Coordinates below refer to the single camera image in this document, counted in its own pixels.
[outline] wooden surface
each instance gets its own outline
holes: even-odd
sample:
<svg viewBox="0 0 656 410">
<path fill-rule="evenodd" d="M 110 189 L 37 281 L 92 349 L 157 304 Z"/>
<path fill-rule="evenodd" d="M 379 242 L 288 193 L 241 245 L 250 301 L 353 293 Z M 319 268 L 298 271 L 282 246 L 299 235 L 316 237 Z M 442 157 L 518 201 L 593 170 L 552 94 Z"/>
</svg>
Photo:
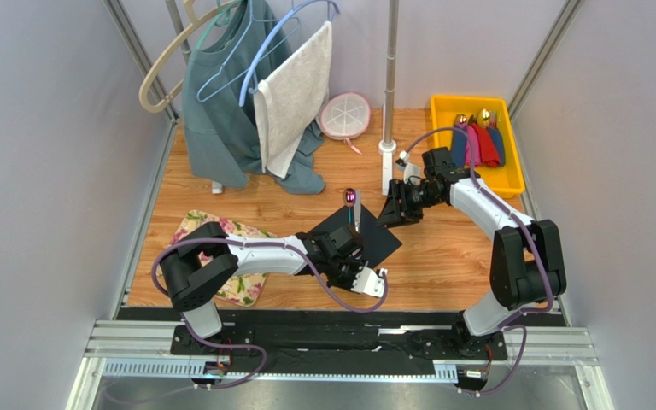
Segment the wooden surface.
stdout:
<svg viewBox="0 0 656 410">
<path fill-rule="evenodd" d="M 428 111 L 397 110 L 394 127 L 399 150 L 405 149 L 416 137 L 430 130 Z M 380 139 L 380 111 L 373 113 L 366 133 L 354 141 L 364 155 L 357 155 L 343 142 L 327 138 L 315 154 L 315 171 L 323 175 L 326 185 L 320 195 L 289 195 L 266 175 L 251 175 L 244 190 L 225 187 L 224 194 L 213 195 L 209 180 L 191 175 L 184 135 L 179 130 L 128 304 L 170 306 L 169 300 L 151 283 L 149 269 L 192 209 L 287 236 L 307 231 L 331 215 L 343 205 L 343 190 L 353 187 L 361 189 L 361 201 L 373 214 L 378 214 L 384 205 L 378 154 Z M 424 150 L 426 145 L 420 143 L 412 152 L 413 159 L 417 160 Z M 351 169 L 341 166 L 347 161 Z M 509 202 L 521 209 L 519 198 Z M 392 231 L 403 246 L 380 265 L 389 269 L 389 297 L 382 309 L 460 310 L 470 307 L 489 289 L 490 240 L 459 211 L 438 205 L 425 210 L 421 223 Z M 376 302 L 370 296 L 334 291 L 347 303 L 360 308 Z M 220 301 L 217 304 L 234 306 Z M 282 274 L 270 275 L 253 308 L 340 309 L 314 277 Z"/>
</svg>

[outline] pink flower pattern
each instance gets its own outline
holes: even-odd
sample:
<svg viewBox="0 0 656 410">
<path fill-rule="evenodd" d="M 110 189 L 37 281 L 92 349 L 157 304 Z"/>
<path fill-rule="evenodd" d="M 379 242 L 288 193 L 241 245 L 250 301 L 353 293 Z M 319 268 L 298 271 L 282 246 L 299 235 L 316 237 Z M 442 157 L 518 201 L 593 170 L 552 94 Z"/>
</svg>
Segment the pink flower pattern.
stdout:
<svg viewBox="0 0 656 410">
<path fill-rule="evenodd" d="M 216 221 L 219 221 L 220 226 L 227 233 L 232 233 L 244 237 L 274 237 L 273 234 L 264 232 L 253 226 L 246 226 L 243 224 L 235 223 L 227 218 L 220 218 L 219 216 L 207 214 L 198 210 L 190 211 L 188 216 L 189 217 L 182 220 L 181 225 L 174 233 L 169 244 L 178 242 L 185 236 L 189 235 L 190 232 L 194 231 L 201 224 Z M 212 258 L 207 257 L 204 254 L 200 254 L 199 259 L 202 261 L 203 265 L 209 263 L 212 260 Z M 239 285 L 239 279 L 237 277 L 230 278 L 230 280 L 228 280 L 227 283 L 222 286 L 222 289 L 220 289 L 219 293 L 215 297 L 239 306 L 247 307 L 253 305 L 255 302 L 257 302 L 257 298 L 262 292 L 265 280 L 267 280 L 267 275 L 263 273 L 253 273 L 249 275 L 243 275 L 241 279 L 243 286 Z"/>
</svg>

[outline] white wall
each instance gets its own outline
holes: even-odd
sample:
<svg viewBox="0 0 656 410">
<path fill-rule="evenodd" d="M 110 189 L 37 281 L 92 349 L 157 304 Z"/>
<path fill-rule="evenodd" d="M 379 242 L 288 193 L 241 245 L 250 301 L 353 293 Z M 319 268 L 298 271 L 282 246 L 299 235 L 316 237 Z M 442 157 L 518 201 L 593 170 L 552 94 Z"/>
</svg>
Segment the white wall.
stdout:
<svg viewBox="0 0 656 410">
<path fill-rule="evenodd" d="M 0 1 L 0 409 L 64 408 L 167 122 L 100 0 Z"/>
<path fill-rule="evenodd" d="M 585 2 L 514 126 L 616 408 L 656 408 L 656 2 Z"/>
<path fill-rule="evenodd" d="M 152 61 L 176 36 L 164 0 L 122 0 Z M 268 0 L 275 15 L 290 0 Z M 177 0 L 187 24 L 184 5 Z M 215 7 L 198 0 L 197 15 Z M 342 13 L 333 21 L 331 93 L 357 91 L 374 107 L 384 102 L 389 2 L 337 0 Z M 502 97 L 518 88 L 563 0 L 401 0 L 396 69 L 396 107 L 424 108 L 433 94 Z M 301 11 L 302 30 L 294 46 L 325 20 L 325 5 Z M 196 45 L 201 31 L 192 36 Z M 171 90 L 184 77 L 180 52 L 163 70 Z"/>
</svg>

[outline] yellow tray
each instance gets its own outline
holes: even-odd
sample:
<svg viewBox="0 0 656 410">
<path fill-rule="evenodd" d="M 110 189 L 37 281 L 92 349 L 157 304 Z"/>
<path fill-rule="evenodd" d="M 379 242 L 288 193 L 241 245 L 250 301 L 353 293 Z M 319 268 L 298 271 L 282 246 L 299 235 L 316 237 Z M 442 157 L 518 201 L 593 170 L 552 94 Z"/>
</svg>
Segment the yellow tray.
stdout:
<svg viewBox="0 0 656 410">
<path fill-rule="evenodd" d="M 505 146 L 505 166 L 497 168 L 477 167 L 477 172 L 487 185 L 502 198 L 514 198 L 525 191 L 525 181 L 520 168 L 518 148 L 515 145 L 515 134 L 510 125 L 510 114 L 507 112 L 505 100 L 486 97 L 432 96 L 431 124 L 434 129 L 452 126 L 458 114 L 467 118 L 483 108 L 497 113 L 497 129 L 502 135 Z M 430 148 L 452 146 L 452 132 L 438 132 L 429 139 Z"/>
</svg>

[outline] robotic arm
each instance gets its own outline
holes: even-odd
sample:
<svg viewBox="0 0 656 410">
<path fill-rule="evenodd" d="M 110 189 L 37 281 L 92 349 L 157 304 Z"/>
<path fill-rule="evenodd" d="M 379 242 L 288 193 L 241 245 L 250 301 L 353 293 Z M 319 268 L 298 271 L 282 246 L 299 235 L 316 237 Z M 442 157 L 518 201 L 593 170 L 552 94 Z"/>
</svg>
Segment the robotic arm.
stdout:
<svg viewBox="0 0 656 410">
<path fill-rule="evenodd" d="M 407 155 L 397 163 L 406 164 Z M 565 268 L 558 227 L 550 220 L 533 220 L 512 208 L 477 175 L 452 163 L 449 149 L 441 147 L 422 154 L 425 178 L 393 179 L 377 224 L 389 228 L 415 224 L 423 218 L 423 209 L 444 202 L 469 216 L 493 242 L 489 281 L 491 290 L 474 306 L 461 314 L 453 326 L 458 351 L 476 354 L 485 342 L 500 331 L 518 311 L 547 300 L 542 276 L 535 261 L 526 261 L 529 248 L 518 221 L 533 237 L 538 256 L 548 275 L 551 293 L 565 292 Z"/>
<path fill-rule="evenodd" d="M 246 238 L 227 234 L 219 223 L 209 222 L 180 242 L 191 239 L 214 243 L 180 246 L 163 257 L 160 266 L 174 309 L 184 315 L 200 337 L 211 337 L 222 329 L 212 298 L 232 276 L 258 272 L 313 274 L 310 261 L 325 273 L 328 286 L 370 296 L 384 293 L 383 278 L 360 258 L 363 241 L 348 225 L 331 233 Z M 202 253 L 213 258 L 205 266 L 200 262 Z"/>
</svg>

